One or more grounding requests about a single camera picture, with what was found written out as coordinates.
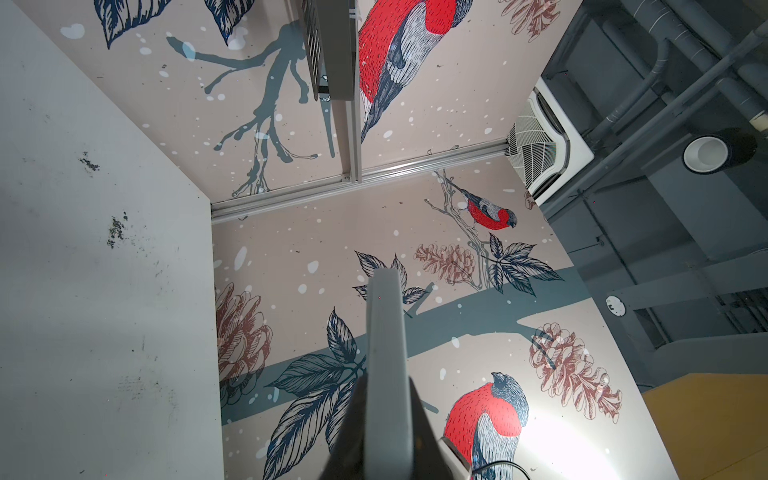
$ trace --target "white wall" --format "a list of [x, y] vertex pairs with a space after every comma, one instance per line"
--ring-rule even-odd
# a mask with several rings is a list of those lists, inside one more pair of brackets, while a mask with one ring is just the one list
[[0, 478], [223, 478], [208, 199], [10, 0], [0, 204]]

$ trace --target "black scuff mark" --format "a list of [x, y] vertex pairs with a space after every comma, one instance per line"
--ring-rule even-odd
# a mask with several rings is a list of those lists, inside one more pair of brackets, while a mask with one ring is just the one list
[[83, 152], [83, 156], [78, 158], [78, 160], [80, 161], [81, 164], [85, 165], [85, 171], [87, 171], [88, 173], [96, 172], [96, 171], [99, 170], [99, 166], [98, 165], [96, 165], [94, 163], [91, 163], [91, 161], [88, 160], [88, 152], [87, 151], [84, 151]]
[[[123, 212], [123, 219], [128, 220], [128, 216], [125, 212]], [[112, 217], [112, 225], [109, 227], [109, 238], [107, 239], [107, 245], [109, 245], [111, 249], [114, 249], [116, 240], [125, 240], [125, 235], [123, 232], [124, 228], [125, 225], [123, 225], [122, 222], [120, 222], [117, 218]]]

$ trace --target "wallpaper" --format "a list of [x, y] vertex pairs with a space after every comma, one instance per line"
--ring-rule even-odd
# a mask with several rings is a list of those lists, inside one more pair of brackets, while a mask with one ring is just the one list
[[409, 375], [435, 436], [475, 467], [676, 478], [526, 193], [497, 157], [215, 225], [226, 477], [319, 476], [366, 371], [367, 280], [387, 266], [401, 272]]
[[289, 2], [16, 3], [212, 202], [341, 173]]
[[[212, 202], [341, 173], [292, 0], [15, 1]], [[504, 138], [579, 3], [362, 0], [363, 166]]]

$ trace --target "yellow wall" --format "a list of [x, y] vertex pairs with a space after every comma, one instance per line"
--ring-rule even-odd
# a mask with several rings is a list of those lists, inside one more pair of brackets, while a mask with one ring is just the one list
[[680, 480], [768, 478], [768, 376], [692, 373], [643, 398]]

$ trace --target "bird head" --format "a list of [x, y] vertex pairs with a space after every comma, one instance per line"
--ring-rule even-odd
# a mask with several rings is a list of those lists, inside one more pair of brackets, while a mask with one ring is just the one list
[[525, 398], [520, 384], [505, 373], [493, 372], [491, 375], [493, 376], [491, 394], [515, 407], [520, 419], [520, 426], [525, 426], [528, 423], [528, 400]]
[[509, 210], [508, 208], [504, 209], [507, 212], [507, 215], [509, 215], [509, 218], [507, 219], [507, 225], [509, 225], [512, 228], [515, 228], [515, 225], [518, 224], [518, 218], [515, 216], [515, 212], [512, 210]]

